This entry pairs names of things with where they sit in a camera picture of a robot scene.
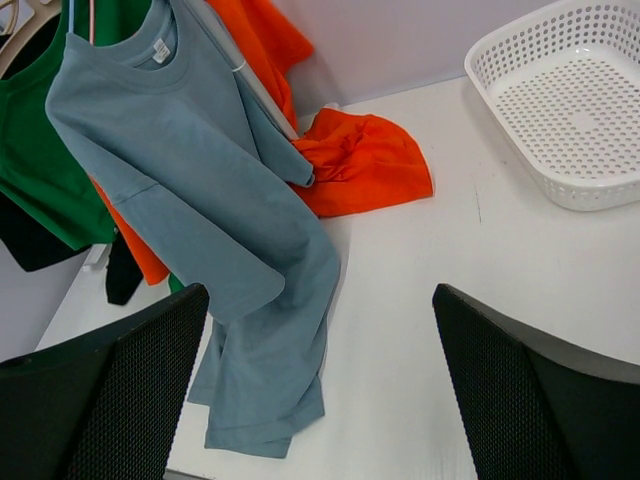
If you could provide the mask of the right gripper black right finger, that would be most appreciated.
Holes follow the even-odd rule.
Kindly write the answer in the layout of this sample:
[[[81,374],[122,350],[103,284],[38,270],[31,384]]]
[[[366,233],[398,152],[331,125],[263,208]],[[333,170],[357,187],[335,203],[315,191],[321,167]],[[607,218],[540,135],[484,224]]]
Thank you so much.
[[[436,287],[440,341],[480,479],[636,479],[639,368]]]

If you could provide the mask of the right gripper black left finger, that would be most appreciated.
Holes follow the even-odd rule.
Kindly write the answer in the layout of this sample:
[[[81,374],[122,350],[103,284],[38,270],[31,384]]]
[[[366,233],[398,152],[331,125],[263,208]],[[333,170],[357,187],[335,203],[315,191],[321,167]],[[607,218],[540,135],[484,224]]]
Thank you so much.
[[[163,478],[208,304],[192,284],[2,362],[2,478]]]

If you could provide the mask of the pink wire hanger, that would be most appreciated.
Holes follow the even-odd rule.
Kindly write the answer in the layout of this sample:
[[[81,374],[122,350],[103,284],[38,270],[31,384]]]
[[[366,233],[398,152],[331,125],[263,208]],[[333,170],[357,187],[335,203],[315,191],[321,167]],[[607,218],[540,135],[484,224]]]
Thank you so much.
[[[91,45],[95,45],[96,36],[96,1],[88,1],[88,15],[89,15],[89,33],[88,41]]]

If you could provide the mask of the light blue wire hanger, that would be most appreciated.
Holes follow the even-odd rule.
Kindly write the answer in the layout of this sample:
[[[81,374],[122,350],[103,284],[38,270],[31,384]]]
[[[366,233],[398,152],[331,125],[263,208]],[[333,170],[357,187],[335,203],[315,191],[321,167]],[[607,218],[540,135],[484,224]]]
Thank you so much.
[[[75,0],[67,0],[67,33],[74,32]]]

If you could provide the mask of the orange t shirt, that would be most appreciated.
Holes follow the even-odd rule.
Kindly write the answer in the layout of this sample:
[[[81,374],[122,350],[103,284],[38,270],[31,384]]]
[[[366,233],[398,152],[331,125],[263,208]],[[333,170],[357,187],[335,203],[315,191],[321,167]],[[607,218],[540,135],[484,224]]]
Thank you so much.
[[[314,47],[269,1],[213,1],[240,52],[275,104],[297,124],[286,75]],[[310,161],[315,181],[296,193],[320,217],[364,213],[428,198],[429,168],[416,141],[375,115],[321,109],[295,148]]]

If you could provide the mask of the grey-blue t shirt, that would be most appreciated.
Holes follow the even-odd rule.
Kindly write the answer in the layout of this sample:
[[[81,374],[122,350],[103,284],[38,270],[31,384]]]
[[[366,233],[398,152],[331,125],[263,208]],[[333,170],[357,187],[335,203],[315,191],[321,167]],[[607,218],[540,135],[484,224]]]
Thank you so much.
[[[181,1],[110,45],[66,36],[45,102],[68,150],[214,320],[189,399],[210,449],[283,458],[324,413],[319,370],[340,259],[295,192],[311,165]]]

